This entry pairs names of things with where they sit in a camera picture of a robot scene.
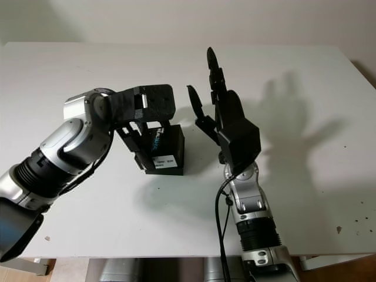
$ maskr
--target robotic arm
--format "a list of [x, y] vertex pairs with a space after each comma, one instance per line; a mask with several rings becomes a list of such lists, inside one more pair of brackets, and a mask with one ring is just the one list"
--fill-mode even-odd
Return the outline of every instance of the robotic arm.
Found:
[[216, 198], [216, 219], [221, 247], [224, 280], [231, 281], [223, 245], [217, 205], [223, 189], [230, 185], [226, 200], [231, 205], [243, 249], [247, 281], [299, 281], [287, 247], [281, 244], [265, 193], [259, 186], [255, 159], [261, 151], [259, 128], [245, 118], [241, 101], [227, 90], [222, 68], [212, 48], [207, 50], [211, 101], [216, 117], [205, 116], [196, 90], [188, 86], [197, 116], [196, 125], [221, 147], [219, 162], [224, 164], [225, 182]]
[[[0, 262], [20, 255], [51, 204], [92, 175], [108, 154], [114, 131], [135, 152], [146, 173], [183, 173], [184, 136], [179, 125], [169, 123], [175, 112], [171, 86], [121, 92], [97, 88], [68, 99], [63, 112], [64, 123], [31, 156], [0, 177]], [[154, 121], [162, 127], [149, 129], [147, 122]], [[156, 144], [158, 130], [163, 135]], [[181, 153], [172, 153], [174, 166], [158, 168], [158, 146], [169, 145], [171, 137], [179, 139], [176, 152]]]

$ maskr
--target white sticker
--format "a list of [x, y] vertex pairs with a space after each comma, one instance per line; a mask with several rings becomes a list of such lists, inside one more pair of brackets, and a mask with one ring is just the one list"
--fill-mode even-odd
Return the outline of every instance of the white sticker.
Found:
[[173, 155], [153, 157], [156, 169], [165, 169], [167, 167], [177, 167], [175, 157]]

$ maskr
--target floor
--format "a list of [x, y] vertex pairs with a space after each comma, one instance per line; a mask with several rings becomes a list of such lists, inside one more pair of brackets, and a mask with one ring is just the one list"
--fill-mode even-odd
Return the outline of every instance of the floor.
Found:
[[47, 276], [36, 276], [35, 274], [11, 270], [0, 266], [0, 282], [50, 282], [55, 260], [50, 260]]
[[[158, 263], [153, 263], [155, 259], [148, 260], [147, 271], [144, 281], [164, 281], [164, 282], [202, 282], [202, 269], [197, 269], [197, 260], [192, 259], [184, 264], [179, 264], [173, 258], [158, 259]], [[294, 258], [296, 265], [299, 265], [298, 258]], [[361, 258], [349, 263], [324, 267], [313, 271], [299, 271], [301, 282], [374, 282], [376, 281], [376, 255]], [[48, 276], [35, 276], [14, 270], [7, 270], [0, 267], [0, 282], [49, 282], [52, 272]]]

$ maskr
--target black cable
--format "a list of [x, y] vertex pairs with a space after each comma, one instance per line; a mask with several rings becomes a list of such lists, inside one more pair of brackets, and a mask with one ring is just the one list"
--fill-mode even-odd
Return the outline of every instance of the black cable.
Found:
[[219, 238], [219, 245], [220, 245], [221, 263], [222, 263], [224, 280], [226, 282], [231, 282], [231, 277], [230, 277], [229, 266], [227, 265], [226, 252], [224, 250], [224, 243], [223, 243], [222, 230], [221, 230], [221, 222], [220, 222], [220, 219], [219, 219], [219, 198], [220, 198], [221, 194], [223, 194], [224, 188], [235, 177], [236, 177], [236, 175], [232, 175], [222, 183], [221, 187], [218, 189], [218, 192], [217, 192], [217, 195], [216, 195], [216, 202], [215, 202], [216, 223], [217, 223], [217, 231], [218, 231], [218, 238]]
[[227, 214], [226, 214], [226, 221], [224, 222], [223, 232], [222, 232], [222, 240], [224, 240], [224, 234], [226, 233], [227, 222], [229, 221], [230, 215], [230, 205], [227, 205]]

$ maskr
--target metal base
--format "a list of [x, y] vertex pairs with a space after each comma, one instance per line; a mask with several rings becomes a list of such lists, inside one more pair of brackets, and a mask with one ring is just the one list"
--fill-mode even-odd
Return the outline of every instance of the metal base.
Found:
[[36, 258], [34, 262], [24, 260], [24, 259], [13, 259], [9, 260], [5, 263], [0, 263], [0, 266], [11, 268], [14, 270], [25, 271], [34, 273], [36, 275], [46, 275], [47, 267], [48, 267], [48, 259], [47, 258]]

